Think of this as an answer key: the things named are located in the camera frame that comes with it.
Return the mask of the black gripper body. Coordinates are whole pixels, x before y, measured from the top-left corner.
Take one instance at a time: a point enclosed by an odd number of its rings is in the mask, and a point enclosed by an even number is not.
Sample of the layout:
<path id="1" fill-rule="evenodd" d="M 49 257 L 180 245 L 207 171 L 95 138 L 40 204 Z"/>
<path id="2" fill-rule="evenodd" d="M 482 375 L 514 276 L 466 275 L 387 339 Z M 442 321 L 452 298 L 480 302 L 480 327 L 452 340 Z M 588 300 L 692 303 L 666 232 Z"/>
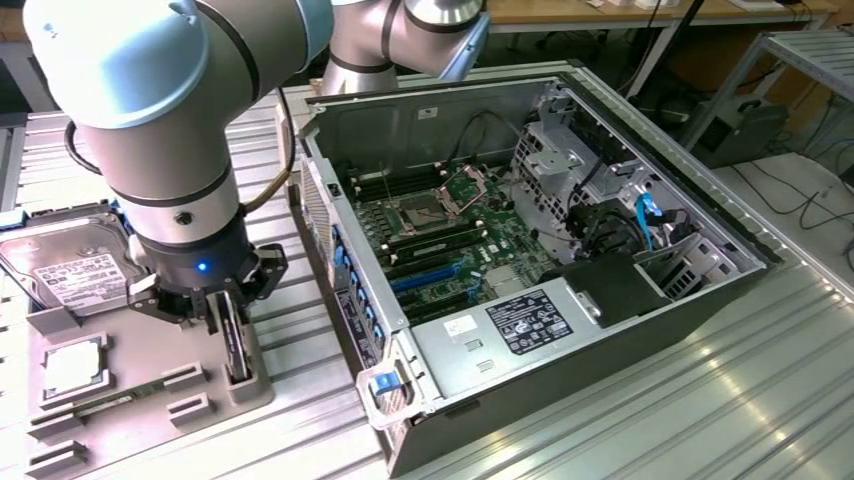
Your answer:
<path id="1" fill-rule="evenodd" d="M 139 242 L 164 286 L 179 292 L 217 290 L 227 280 L 245 281 L 259 266 L 257 254 L 244 233 L 224 233 L 175 245 L 139 235 Z"/>

